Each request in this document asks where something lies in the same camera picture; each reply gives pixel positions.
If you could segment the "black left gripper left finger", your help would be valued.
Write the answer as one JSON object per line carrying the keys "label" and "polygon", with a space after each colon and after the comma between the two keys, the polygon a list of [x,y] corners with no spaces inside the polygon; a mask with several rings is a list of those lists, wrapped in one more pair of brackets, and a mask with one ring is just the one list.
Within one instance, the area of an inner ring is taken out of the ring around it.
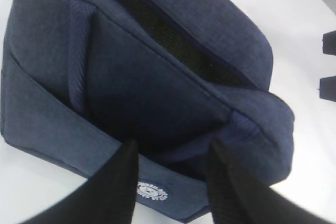
{"label": "black left gripper left finger", "polygon": [[138,147],[131,140],[73,193],[26,223],[131,223],[138,180]]}

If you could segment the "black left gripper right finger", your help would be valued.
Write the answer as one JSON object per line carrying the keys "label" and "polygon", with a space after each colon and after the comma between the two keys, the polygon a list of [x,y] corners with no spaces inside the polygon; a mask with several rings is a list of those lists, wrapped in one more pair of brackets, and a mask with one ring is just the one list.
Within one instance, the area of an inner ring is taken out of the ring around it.
{"label": "black left gripper right finger", "polygon": [[208,201],[214,223],[327,223],[256,179],[218,140],[208,150]]}

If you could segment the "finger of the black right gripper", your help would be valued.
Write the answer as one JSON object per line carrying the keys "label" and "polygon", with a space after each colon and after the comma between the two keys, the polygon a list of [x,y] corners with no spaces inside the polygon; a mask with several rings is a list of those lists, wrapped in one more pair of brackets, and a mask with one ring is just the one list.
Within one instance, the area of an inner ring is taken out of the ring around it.
{"label": "finger of the black right gripper", "polygon": [[336,31],[331,31],[323,34],[322,51],[327,55],[336,55]]}
{"label": "finger of the black right gripper", "polygon": [[319,98],[336,102],[336,76],[320,79]]}

